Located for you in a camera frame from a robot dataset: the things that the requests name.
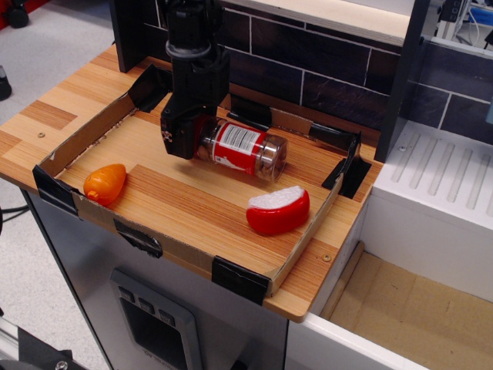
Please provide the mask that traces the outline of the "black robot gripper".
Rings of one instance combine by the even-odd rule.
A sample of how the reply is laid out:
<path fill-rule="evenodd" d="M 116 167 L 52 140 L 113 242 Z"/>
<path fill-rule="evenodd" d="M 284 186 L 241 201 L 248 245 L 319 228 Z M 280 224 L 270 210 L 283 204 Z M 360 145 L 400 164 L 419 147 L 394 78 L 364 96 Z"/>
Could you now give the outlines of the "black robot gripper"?
<path fill-rule="evenodd" d="M 160 125 L 166 152 L 191 160 L 196 150 L 196 121 L 203 107 L 216 108 L 230 88 L 230 54 L 212 42 L 198 49 L 166 43 L 173 67 L 173 92 Z"/>

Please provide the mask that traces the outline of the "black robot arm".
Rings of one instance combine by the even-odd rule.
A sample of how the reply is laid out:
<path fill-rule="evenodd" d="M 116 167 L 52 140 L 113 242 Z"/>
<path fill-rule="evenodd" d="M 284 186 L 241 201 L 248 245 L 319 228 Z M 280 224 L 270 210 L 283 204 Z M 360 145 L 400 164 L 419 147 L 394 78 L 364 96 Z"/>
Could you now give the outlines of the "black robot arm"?
<path fill-rule="evenodd" d="M 161 113 L 167 153 L 190 160 L 200 117 L 215 116 L 230 87 L 230 54 L 215 40 L 223 24 L 218 1 L 161 1 L 168 31 L 173 90 Z"/>

